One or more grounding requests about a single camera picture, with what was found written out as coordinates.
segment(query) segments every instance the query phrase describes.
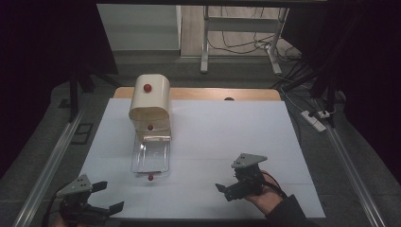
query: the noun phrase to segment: white device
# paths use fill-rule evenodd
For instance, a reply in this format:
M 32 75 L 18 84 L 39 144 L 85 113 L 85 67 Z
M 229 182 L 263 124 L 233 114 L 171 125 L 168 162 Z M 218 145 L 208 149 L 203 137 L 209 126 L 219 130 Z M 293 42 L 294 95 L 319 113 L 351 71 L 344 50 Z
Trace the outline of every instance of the white device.
M 133 92 L 130 119 L 135 127 L 131 171 L 139 176 L 167 175 L 171 141 L 170 83 L 160 74 L 140 76 Z

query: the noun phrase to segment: white table surface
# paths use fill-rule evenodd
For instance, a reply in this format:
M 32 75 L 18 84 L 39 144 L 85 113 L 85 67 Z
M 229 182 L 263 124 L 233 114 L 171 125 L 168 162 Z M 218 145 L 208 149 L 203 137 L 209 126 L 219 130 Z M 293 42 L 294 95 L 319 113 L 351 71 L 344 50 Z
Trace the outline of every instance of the white table surface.
M 240 153 L 264 155 L 260 163 L 309 218 L 323 218 L 315 186 L 283 101 L 172 100 L 170 173 L 149 182 L 131 172 L 135 130 L 131 100 L 112 98 L 80 174 L 108 188 L 89 203 L 125 202 L 115 218 L 264 218 L 245 200 L 226 201 L 215 183 L 236 183 L 231 163 Z

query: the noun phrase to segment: wall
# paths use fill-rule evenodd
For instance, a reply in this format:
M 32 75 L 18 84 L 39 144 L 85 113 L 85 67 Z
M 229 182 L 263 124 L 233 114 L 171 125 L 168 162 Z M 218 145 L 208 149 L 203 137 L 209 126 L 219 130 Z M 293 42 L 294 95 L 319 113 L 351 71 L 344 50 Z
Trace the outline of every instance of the wall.
M 112 50 L 179 50 L 180 6 L 97 4 Z

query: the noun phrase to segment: transparent box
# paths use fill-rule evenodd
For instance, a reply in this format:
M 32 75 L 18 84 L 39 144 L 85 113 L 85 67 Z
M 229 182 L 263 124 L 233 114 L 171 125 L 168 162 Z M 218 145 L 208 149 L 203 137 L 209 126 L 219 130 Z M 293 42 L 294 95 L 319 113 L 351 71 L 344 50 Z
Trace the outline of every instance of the transparent box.
M 138 177 L 164 177 L 169 174 L 170 136 L 135 136 L 131 171 Z

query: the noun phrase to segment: red dot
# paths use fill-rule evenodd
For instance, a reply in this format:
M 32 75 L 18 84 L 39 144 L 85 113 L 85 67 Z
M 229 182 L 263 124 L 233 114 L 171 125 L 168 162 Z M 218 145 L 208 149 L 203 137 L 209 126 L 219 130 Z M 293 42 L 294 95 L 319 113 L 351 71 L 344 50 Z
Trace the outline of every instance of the red dot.
M 148 83 L 145 84 L 145 85 L 144 85 L 144 90 L 145 90 L 146 93 L 149 93 L 149 92 L 151 91 L 151 85 L 148 84 Z

